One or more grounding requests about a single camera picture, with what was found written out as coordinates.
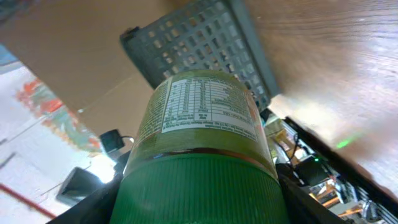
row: white label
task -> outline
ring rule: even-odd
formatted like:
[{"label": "white label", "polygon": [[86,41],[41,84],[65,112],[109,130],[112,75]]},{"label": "white label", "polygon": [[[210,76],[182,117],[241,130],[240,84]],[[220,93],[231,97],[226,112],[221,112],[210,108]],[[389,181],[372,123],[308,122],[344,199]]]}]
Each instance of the white label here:
[{"label": "white label", "polygon": [[162,133],[213,128],[257,142],[244,92],[216,78],[189,78],[172,83]]}]

